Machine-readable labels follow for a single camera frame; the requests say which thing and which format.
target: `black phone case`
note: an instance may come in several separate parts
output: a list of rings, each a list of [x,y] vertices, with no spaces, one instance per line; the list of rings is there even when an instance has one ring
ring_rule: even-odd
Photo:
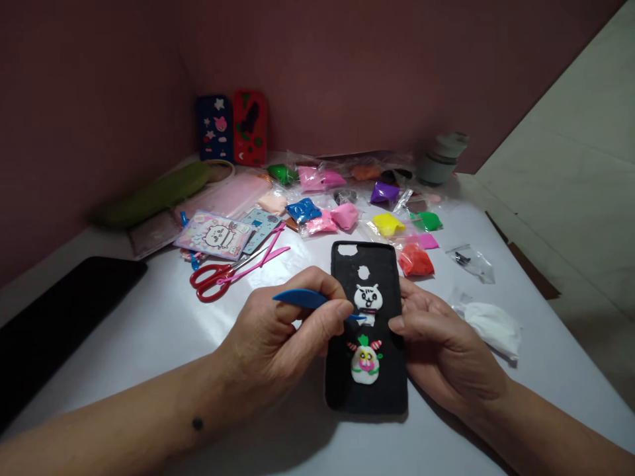
[[[356,245],[357,253],[343,256],[340,245]],[[360,266],[370,271],[368,278],[359,277]],[[329,341],[326,360],[325,396],[333,410],[365,415],[401,415],[408,407],[407,374],[403,338],[388,327],[388,320],[402,313],[399,273],[395,249],[380,243],[336,241],[331,248],[331,274],[342,284],[346,297],[355,303],[357,285],[377,284],[383,304],[376,312],[373,327],[345,321],[344,333]],[[360,309],[355,306],[354,313]],[[351,375],[353,351],[348,342],[359,345],[361,335],[369,342],[381,340],[377,350],[382,354],[377,380],[365,385],[357,383]]]

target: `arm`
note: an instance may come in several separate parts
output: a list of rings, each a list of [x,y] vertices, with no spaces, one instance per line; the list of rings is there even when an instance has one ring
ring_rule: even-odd
[[[464,422],[520,474],[635,474],[635,456],[514,381],[497,411]]]
[[[313,289],[330,301],[302,318],[271,298]],[[213,354],[22,433],[0,446],[0,474],[147,474],[257,417],[300,379],[353,312],[340,284],[308,268],[255,290]]]
[[[400,282],[408,372],[521,475],[635,474],[635,456],[510,379],[443,300]]]

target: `forearm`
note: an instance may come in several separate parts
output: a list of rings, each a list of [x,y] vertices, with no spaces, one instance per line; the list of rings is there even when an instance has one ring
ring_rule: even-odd
[[[128,476],[160,468],[229,424],[215,363],[205,356],[18,435],[0,446],[0,473]]]
[[[521,475],[635,474],[635,456],[513,381],[499,408],[465,421]]]

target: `pink wall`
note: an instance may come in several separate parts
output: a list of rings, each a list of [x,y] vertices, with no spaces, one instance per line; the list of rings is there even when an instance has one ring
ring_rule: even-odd
[[[196,143],[182,63],[135,2],[3,2],[0,38],[1,286]]]
[[[462,130],[473,173],[622,3],[187,0],[170,17],[197,94],[266,94],[270,148],[407,150]]]
[[[2,2],[0,286],[193,151],[195,93],[262,90],[271,149],[464,130],[474,172],[621,3]]]

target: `hand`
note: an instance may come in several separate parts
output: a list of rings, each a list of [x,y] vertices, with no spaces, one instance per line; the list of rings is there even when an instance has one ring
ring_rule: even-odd
[[[402,315],[390,319],[404,337],[417,385],[459,418],[478,417],[507,399],[511,380],[474,330],[442,299],[400,278]]]
[[[317,291],[329,301],[311,312],[271,299],[296,288]],[[344,320],[352,312],[340,283],[315,266],[281,286],[253,291],[215,352],[224,369],[228,408],[237,412],[233,418],[249,418],[279,401],[329,339],[344,332]],[[292,322],[297,319],[303,322],[296,331]]]

